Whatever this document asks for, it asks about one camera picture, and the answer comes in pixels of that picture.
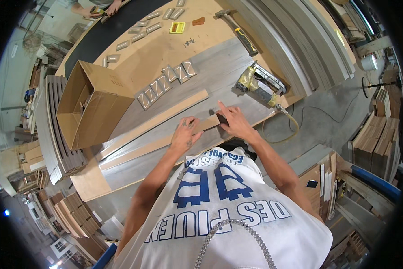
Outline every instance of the hammer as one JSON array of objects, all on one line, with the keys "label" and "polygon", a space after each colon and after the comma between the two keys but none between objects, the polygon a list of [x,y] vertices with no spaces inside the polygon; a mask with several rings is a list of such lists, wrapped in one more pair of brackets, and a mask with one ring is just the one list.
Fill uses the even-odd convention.
[{"label": "hammer", "polygon": [[246,36],[246,34],[243,32],[242,29],[240,29],[240,27],[238,27],[229,17],[230,14],[230,10],[229,9],[223,9],[220,10],[219,12],[215,13],[215,16],[217,18],[225,18],[231,25],[231,27],[234,29],[234,31],[236,32],[237,37],[239,38],[239,40],[242,42],[243,46],[245,47],[245,49],[249,52],[249,55],[251,56],[255,56],[258,54],[257,49],[255,48],[255,46],[252,44],[251,41],[249,41],[249,38]]}]

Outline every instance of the coworker's hand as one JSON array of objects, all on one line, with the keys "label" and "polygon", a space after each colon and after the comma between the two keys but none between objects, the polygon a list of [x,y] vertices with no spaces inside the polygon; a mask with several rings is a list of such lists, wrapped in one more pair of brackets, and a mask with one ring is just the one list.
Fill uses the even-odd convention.
[{"label": "coworker's hand", "polygon": [[198,125],[200,119],[194,116],[182,118],[175,133],[173,134],[170,150],[182,156],[192,145],[199,140],[203,132],[192,135],[194,128]]},{"label": "coworker's hand", "polygon": [[114,0],[112,5],[107,8],[107,16],[115,15],[118,12],[119,6],[121,5],[122,0]]},{"label": "coworker's hand", "polygon": [[252,128],[249,122],[243,115],[240,107],[228,106],[226,107],[221,101],[218,100],[218,105],[221,110],[216,113],[224,116],[228,125],[221,123],[220,126],[231,136],[242,138],[247,142],[251,142],[254,138],[258,137],[258,132]]},{"label": "coworker's hand", "polygon": [[91,13],[90,13],[91,8],[93,8],[93,7],[94,7],[94,6],[90,6],[90,7],[81,9],[81,10],[80,10],[80,14],[81,14],[83,17],[85,17],[85,18],[97,18],[97,17],[100,17],[101,14],[91,14]]}]

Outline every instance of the yellow air hose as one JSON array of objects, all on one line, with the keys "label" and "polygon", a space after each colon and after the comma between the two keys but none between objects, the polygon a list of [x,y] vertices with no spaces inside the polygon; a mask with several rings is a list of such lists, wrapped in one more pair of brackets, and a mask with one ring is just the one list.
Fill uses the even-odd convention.
[{"label": "yellow air hose", "polygon": [[281,140],[281,141],[273,142],[273,141],[269,141],[269,140],[265,137],[265,134],[264,134],[264,123],[265,123],[265,121],[263,121],[263,125],[261,126],[261,134],[263,135],[263,139],[264,139],[266,142],[270,143],[270,144],[277,144],[277,143],[282,143],[282,142],[288,141],[288,140],[290,140],[292,137],[295,137],[295,136],[297,135],[297,133],[299,132],[299,124],[297,123],[297,121],[294,120],[293,116],[291,116],[291,115],[288,113],[288,111],[286,111],[280,104],[275,105],[275,108],[278,109],[280,112],[284,113],[287,117],[289,117],[290,120],[291,120],[292,122],[294,122],[294,124],[295,124],[295,126],[296,126],[297,129],[296,129],[295,132],[294,132],[292,135],[290,135],[289,137],[287,137],[287,138],[285,138],[285,139],[283,139],[283,140]]}]

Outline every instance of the black phone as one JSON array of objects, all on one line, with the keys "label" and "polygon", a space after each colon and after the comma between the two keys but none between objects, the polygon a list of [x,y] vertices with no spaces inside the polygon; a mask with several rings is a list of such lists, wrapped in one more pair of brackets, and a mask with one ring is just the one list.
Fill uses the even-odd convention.
[{"label": "black phone", "polygon": [[316,188],[318,186],[318,181],[316,180],[309,180],[308,183],[306,184],[306,187],[309,188]]}]

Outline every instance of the black power cord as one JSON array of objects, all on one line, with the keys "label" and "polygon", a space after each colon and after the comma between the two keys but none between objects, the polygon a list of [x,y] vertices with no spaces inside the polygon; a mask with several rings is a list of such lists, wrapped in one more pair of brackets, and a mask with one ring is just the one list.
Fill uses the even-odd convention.
[{"label": "black power cord", "polygon": [[[303,107],[303,108],[302,108],[302,121],[301,121],[301,123],[300,123],[300,129],[301,129],[302,126],[303,126],[303,111],[305,110],[305,108],[315,108],[315,109],[321,110],[321,111],[324,112],[327,116],[329,116],[333,121],[335,121],[335,122],[337,122],[337,123],[341,123],[341,122],[345,119],[346,114],[348,114],[348,110],[349,110],[349,108],[351,107],[352,102],[353,102],[353,101],[358,97],[358,95],[360,94],[360,90],[361,90],[361,89],[358,90],[358,93],[356,94],[356,96],[355,96],[354,98],[352,98],[352,100],[349,102],[349,105],[348,105],[348,107],[346,108],[345,114],[343,115],[343,117],[342,117],[342,119],[341,119],[340,121],[336,120],[336,119],[333,118],[330,114],[328,114],[326,111],[324,111],[323,109],[318,108],[318,107],[316,107],[316,106],[310,106],[310,105],[308,105],[308,106]],[[291,116],[294,114],[294,111],[295,111],[295,108],[294,108],[294,104],[293,104],[293,111],[292,111],[292,113],[291,113]],[[288,127],[290,127],[290,130],[291,130],[292,132],[294,132],[294,130],[291,128],[291,120],[288,121]]]}]

